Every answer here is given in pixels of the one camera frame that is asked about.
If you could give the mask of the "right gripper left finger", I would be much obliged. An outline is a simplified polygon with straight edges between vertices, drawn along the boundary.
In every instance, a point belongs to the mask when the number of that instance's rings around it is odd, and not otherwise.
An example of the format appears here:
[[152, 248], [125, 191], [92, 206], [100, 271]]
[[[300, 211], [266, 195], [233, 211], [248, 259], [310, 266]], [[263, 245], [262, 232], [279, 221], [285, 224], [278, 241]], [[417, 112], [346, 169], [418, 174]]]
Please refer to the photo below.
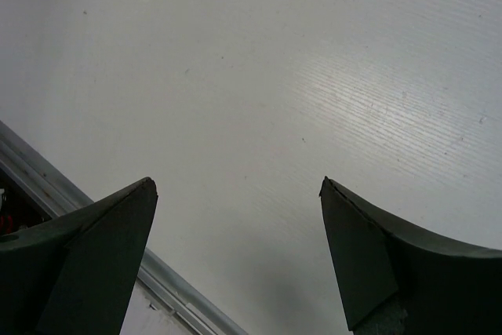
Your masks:
[[1, 237], [3, 334], [118, 334], [158, 194], [146, 177], [62, 217]]

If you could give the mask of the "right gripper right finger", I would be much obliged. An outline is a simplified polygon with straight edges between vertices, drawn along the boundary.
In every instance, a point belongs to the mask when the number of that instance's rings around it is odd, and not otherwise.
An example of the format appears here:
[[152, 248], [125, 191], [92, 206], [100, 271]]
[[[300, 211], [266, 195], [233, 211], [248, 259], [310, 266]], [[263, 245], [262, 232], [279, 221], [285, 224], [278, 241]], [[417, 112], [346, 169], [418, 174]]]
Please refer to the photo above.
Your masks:
[[498, 249], [436, 234], [329, 178], [319, 197], [352, 333], [500, 333]]

